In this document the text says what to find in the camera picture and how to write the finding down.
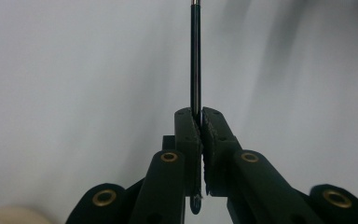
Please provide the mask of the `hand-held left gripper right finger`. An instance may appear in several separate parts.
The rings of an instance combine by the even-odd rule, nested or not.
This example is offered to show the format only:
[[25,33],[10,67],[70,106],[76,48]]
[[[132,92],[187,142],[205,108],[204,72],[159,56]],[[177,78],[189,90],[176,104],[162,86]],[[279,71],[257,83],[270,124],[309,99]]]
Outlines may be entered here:
[[214,197],[227,197],[230,161],[233,154],[241,150],[241,145],[224,115],[210,107],[202,109],[200,133],[206,192]]

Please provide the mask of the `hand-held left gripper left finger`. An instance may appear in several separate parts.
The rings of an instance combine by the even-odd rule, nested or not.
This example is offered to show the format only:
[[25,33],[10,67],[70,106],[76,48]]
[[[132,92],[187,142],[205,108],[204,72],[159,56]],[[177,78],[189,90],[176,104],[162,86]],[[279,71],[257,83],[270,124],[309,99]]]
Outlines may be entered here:
[[198,125],[189,107],[174,113],[174,135],[163,136],[162,149],[177,150],[185,156],[186,196],[200,195],[202,144]]

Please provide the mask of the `black makeup brush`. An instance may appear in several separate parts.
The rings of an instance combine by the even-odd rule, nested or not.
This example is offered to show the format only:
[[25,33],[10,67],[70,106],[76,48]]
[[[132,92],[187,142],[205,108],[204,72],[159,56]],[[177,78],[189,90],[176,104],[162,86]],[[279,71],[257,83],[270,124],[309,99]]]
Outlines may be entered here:
[[190,108],[196,131],[198,154],[196,156],[196,183],[190,196],[190,209],[197,215],[201,209],[200,179],[200,125],[201,125],[201,43],[200,43],[200,0],[190,0]]

